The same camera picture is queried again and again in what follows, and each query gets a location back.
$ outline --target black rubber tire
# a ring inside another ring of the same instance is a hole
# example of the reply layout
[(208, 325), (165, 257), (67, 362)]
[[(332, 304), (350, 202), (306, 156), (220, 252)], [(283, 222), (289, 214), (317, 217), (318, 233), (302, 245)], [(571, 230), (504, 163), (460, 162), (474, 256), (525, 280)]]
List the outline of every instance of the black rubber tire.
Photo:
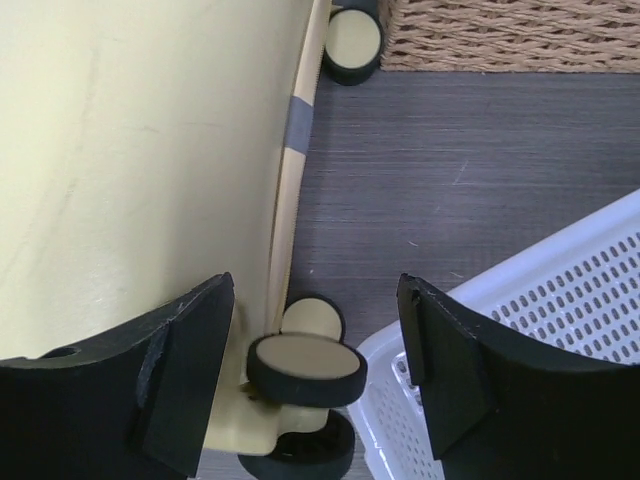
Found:
[(258, 355), (260, 342), (276, 335), (255, 340), (247, 356), (247, 378), (266, 399), (280, 404), (312, 408), (340, 408), (349, 405), (362, 395), (367, 380), (367, 361), (355, 349), (334, 340), (300, 333), (283, 333), (279, 336), (299, 336), (322, 339), (350, 350), (358, 359), (358, 368), (338, 378), (309, 378), (296, 376), (265, 363)]
[(271, 454), (238, 459), (257, 480), (340, 480), (351, 467), (355, 442), (349, 420), (330, 410), (322, 430), (285, 433)]
[(287, 309), (294, 303), (299, 302), (300, 300), (306, 300), (307, 298), (315, 298), (318, 300), (322, 300), (323, 302), (329, 304), (331, 308), (333, 308), (336, 311), (336, 313), (338, 314), (338, 318), (340, 319), (340, 325), (342, 326), (339, 342), (344, 343), (344, 336), (347, 334), (347, 322), (344, 319), (344, 315), (342, 314), (342, 310), (340, 309), (340, 307), (329, 297), (325, 297), (324, 295), (320, 295), (319, 293), (299, 295), (299, 296), (293, 297), (292, 299), (289, 299), (284, 311), (286, 312)]
[(367, 81), (371, 77), (371, 75), (373, 75), (373, 73), (377, 70), (378, 66), (380, 65), (380, 55), (382, 54), (382, 48), (384, 45), (384, 33), (382, 30), (382, 25), (380, 24), (380, 21), (370, 12), (358, 7), (346, 7), (346, 8), (335, 10), (331, 14), (331, 17), (329, 18), (329, 23), (331, 23), (331, 19), (333, 19), (333, 17), (348, 10), (357, 10), (359, 12), (364, 13), (371, 19), (373, 19), (373, 21), (376, 23), (376, 26), (378, 27), (378, 32), (380, 32), (380, 47), (378, 48), (378, 52), (369, 63), (361, 67), (357, 67), (357, 68), (343, 67), (342, 65), (336, 63), (327, 54), (326, 51), (324, 52), (322, 56), (322, 65), (324, 67), (325, 73), (334, 82), (339, 83), (340, 85), (350, 87), (350, 86), (360, 85), (361, 83)]

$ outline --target caster assembly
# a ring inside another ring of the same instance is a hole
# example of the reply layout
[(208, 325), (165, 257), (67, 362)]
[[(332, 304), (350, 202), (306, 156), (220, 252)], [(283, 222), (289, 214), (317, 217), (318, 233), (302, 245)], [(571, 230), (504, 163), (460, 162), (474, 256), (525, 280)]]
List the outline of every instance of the caster assembly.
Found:
[(336, 83), (359, 85), (378, 67), (383, 45), (380, 22), (358, 8), (335, 11), (329, 20), (323, 64)]
[(333, 410), (327, 423), (312, 433), (285, 433), (265, 456), (238, 455), (258, 480), (340, 480), (351, 467), (355, 432), (349, 420)]
[(274, 450), (266, 456), (238, 456), (257, 480), (340, 480), (349, 470), (355, 432), (345, 417), (329, 409), (362, 395), (367, 362), (341, 343), (344, 327), (336, 305), (305, 297), (285, 311), (279, 333), (249, 347), (251, 388), (267, 403), (282, 406)]

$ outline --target perforated plastic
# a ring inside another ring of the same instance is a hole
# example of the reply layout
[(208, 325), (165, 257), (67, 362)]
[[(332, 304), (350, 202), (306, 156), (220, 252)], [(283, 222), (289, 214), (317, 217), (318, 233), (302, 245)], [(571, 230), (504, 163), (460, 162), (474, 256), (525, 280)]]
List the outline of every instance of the perforated plastic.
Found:
[[(640, 190), (450, 292), (468, 307), (558, 348), (640, 363)], [(362, 398), (349, 413), (376, 480), (444, 479), (433, 459), (398, 322), (367, 339)]]

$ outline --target black caster wheel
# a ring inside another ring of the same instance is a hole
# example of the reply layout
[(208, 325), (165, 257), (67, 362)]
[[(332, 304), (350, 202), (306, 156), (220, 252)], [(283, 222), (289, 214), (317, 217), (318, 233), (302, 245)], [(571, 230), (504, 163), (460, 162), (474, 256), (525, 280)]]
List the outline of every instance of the black caster wheel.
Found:
[(355, 442), (349, 420), (330, 410), (322, 430), (285, 433), (266, 457), (238, 455), (238, 459), (258, 480), (340, 480), (351, 467)]
[(322, 295), (305, 295), (284, 311), (281, 333), (307, 333), (344, 340), (346, 324), (340, 308)]
[(367, 361), (353, 348), (327, 337), (282, 333), (251, 344), (247, 378), (275, 403), (339, 408), (362, 395)]
[(323, 64), (327, 75), (341, 85), (359, 85), (380, 63), (383, 33), (370, 13), (349, 7), (336, 10), (329, 20)]

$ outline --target gray floor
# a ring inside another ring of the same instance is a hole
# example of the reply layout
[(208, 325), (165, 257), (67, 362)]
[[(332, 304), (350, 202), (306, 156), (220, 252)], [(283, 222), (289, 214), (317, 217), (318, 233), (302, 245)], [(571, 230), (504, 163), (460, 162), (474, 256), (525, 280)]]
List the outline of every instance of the gray floor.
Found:
[[(359, 344), (409, 272), (450, 289), (640, 187), (640, 76), (322, 79), (292, 294), (334, 299)], [(248, 479), (205, 452), (198, 478)], [(370, 479), (362, 448), (349, 480)]]

